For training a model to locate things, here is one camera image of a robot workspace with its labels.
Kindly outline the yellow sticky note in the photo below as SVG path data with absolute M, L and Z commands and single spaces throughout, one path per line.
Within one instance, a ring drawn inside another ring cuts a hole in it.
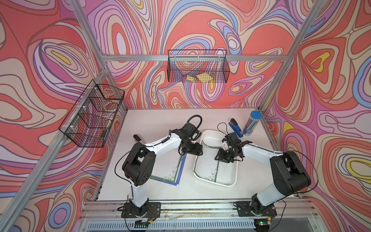
M 201 73 L 201 74 L 198 74 L 197 75 L 197 79 L 202 82 L 202 83 L 205 83 L 205 82 L 213 82 L 214 81 L 214 78 L 212 76 L 210 76 L 208 73 L 204 72 L 204 73 Z

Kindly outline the black white marker pen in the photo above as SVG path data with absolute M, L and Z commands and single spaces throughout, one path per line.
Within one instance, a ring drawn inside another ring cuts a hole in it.
M 142 140 L 137 134 L 133 135 L 133 138 L 136 142 L 140 142 Z

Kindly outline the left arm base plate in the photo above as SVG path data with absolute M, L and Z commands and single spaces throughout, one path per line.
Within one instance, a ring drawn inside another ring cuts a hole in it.
M 137 207 L 134 203 L 124 203 L 122 206 L 122 218 L 149 218 L 156 219 L 161 215 L 161 203 L 149 202 L 145 203 L 142 207 Z

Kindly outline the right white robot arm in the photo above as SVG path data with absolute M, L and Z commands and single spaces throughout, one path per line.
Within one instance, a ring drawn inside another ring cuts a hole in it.
M 273 183 L 251 198 L 250 208 L 257 214 L 312 183 L 310 176 L 294 151 L 280 152 L 241 141 L 235 133 L 222 139 L 215 160 L 224 163 L 241 162 L 250 158 L 271 168 Z

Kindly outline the blue stapler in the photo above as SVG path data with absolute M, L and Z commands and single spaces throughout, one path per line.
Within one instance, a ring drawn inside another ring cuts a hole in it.
M 235 119 L 231 119 L 229 121 L 229 126 L 232 128 L 232 130 L 237 134 L 239 138 L 243 137 L 243 132 Z

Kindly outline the blue lidded pen tube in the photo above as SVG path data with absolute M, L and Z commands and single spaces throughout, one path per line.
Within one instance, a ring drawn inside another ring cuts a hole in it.
M 252 111 L 248 119 L 248 122 L 246 123 L 244 127 L 243 134 L 246 136 L 251 135 L 261 118 L 262 118 L 262 113 L 260 111 L 256 111 L 256 110 Z

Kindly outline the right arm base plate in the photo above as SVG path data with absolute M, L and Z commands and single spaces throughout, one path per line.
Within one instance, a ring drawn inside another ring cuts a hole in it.
M 239 217 L 267 217 L 277 216 L 274 204 L 263 206 L 258 201 L 237 201 L 232 203 L 236 207 Z

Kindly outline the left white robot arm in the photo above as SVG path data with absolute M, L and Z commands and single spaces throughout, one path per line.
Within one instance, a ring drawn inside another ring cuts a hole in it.
M 146 182 L 152 175 L 156 158 L 174 149 L 178 149 L 180 156 L 186 154 L 201 156 L 203 146 L 196 142 L 201 135 L 200 131 L 196 131 L 193 135 L 170 131 L 164 138 L 148 144 L 142 144 L 141 138 L 134 135 L 137 143 L 134 144 L 122 165 L 125 178 L 131 184 L 131 203 L 141 208 L 148 202 Z

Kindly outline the aluminium frame rail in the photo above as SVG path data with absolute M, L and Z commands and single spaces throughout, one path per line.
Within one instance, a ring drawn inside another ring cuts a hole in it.
M 167 61 L 168 55 L 102 55 L 105 62 L 109 61 Z M 226 58 L 227 61 L 280 61 L 288 59 L 288 55 L 171 55 L 177 58 L 206 59 L 208 57 Z

